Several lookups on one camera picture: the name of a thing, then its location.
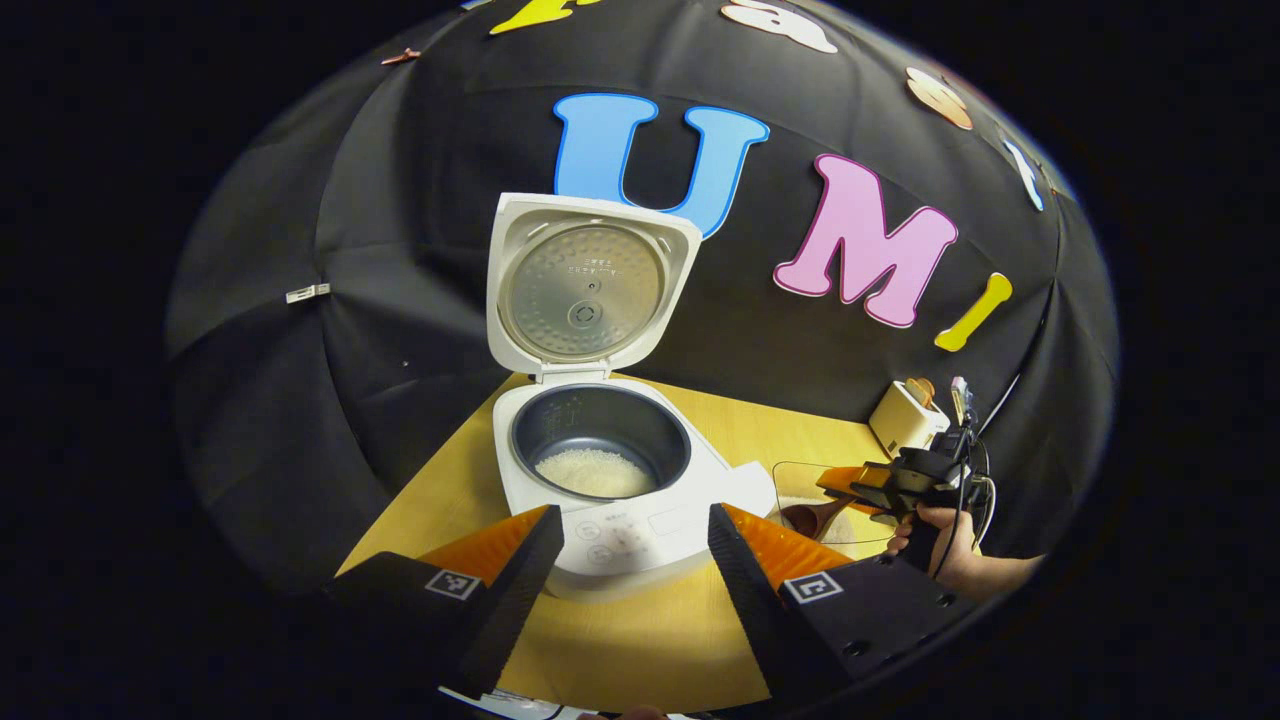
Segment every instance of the black fabric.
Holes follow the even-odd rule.
[[[722,4],[599,3],[500,36],[489,28],[522,3],[451,10],[339,72],[246,151],[193,229],[175,278],[175,387],[201,395],[192,388],[207,388],[206,374],[225,373],[219,364],[233,357],[206,356],[216,345],[206,341],[247,342],[234,340],[242,316],[329,282],[329,296],[298,306],[315,323],[312,345],[285,347],[291,325],[273,336],[264,324],[252,352],[323,355],[325,373],[282,373],[274,392],[311,388],[314,402],[325,402],[315,411],[333,415],[325,427],[349,436],[236,429],[257,405],[279,402],[265,386],[236,395],[243,406],[223,398],[219,416],[179,402],[186,445],[202,448],[187,457],[196,482],[223,488],[210,510],[239,533],[237,547],[259,557],[256,568],[291,585],[332,573],[340,546],[358,537],[351,528],[376,512],[371,498],[394,495],[508,375],[489,356],[484,327],[494,208],[502,192],[553,192],[563,126],[552,106],[585,91],[658,104],[658,118],[635,135],[625,178],[627,196],[652,208],[686,192],[698,133],[685,110],[722,106],[771,127],[748,152],[733,206],[703,245],[663,340],[626,372],[859,421],[892,379],[923,375],[945,388],[964,375],[979,414],[989,415],[1019,378],[986,437],[1001,489],[988,548],[1048,548],[1106,441],[1119,365],[1105,263],[1069,187],[1050,172],[1061,191],[1053,195],[1042,177],[1044,211],[1034,211],[1001,136],[1030,161],[1052,163],[978,95],[960,90],[972,132],[924,108],[906,91],[904,68],[945,69],[865,24],[796,4],[837,46],[826,55],[730,22]],[[379,64],[404,46],[421,58]],[[911,328],[872,319],[863,299],[844,305],[835,288],[814,299],[774,284],[774,266],[794,258],[818,208],[813,160],[823,152],[879,176],[887,229],[922,206],[956,223],[959,241]],[[936,347],[934,336],[992,272],[1011,279],[1014,296],[963,351]],[[237,380],[225,382],[234,395]],[[224,455],[269,457],[271,471]],[[364,498],[358,509],[348,493]],[[303,497],[324,512],[285,518]],[[342,541],[329,524],[337,518]],[[284,557],[307,566],[287,569]]]

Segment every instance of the wooden table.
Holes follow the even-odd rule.
[[[730,465],[767,470],[785,461],[781,495],[810,496],[820,466],[888,459],[870,428],[648,380]],[[375,552],[416,557],[509,516],[493,442],[498,396],[527,384],[512,375],[413,477],[339,569]],[[846,510],[858,544],[833,546],[860,560],[884,550],[891,530]],[[539,700],[620,712],[646,702],[694,712],[768,697],[746,635],[713,561],[672,583],[603,605],[543,593],[503,670],[502,689]]]

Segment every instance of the wooden spoon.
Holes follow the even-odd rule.
[[[840,500],[822,505],[791,505],[782,509],[782,516],[787,519],[787,523],[791,523],[795,532],[809,539],[819,539],[827,534],[836,515],[840,515],[840,511],[854,500],[854,496],[846,495]]]

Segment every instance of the human hand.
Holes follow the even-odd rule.
[[[886,555],[897,555],[910,542],[911,523],[919,518],[938,529],[938,539],[933,543],[933,555],[929,557],[929,575],[938,569],[943,552],[947,553],[946,562],[942,562],[942,571],[937,580],[952,589],[960,588],[974,573],[978,556],[973,553],[973,515],[961,511],[959,521],[954,507],[927,507],[916,503],[915,512],[906,516],[906,521],[893,529],[893,537],[888,539]],[[947,552],[947,541],[951,538],[951,525],[956,524],[956,539]]]
[[[618,716],[617,720],[666,720],[667,715],[652,705],[637,705]],[[577,720],[608,720],[603,715],[584,712]]]

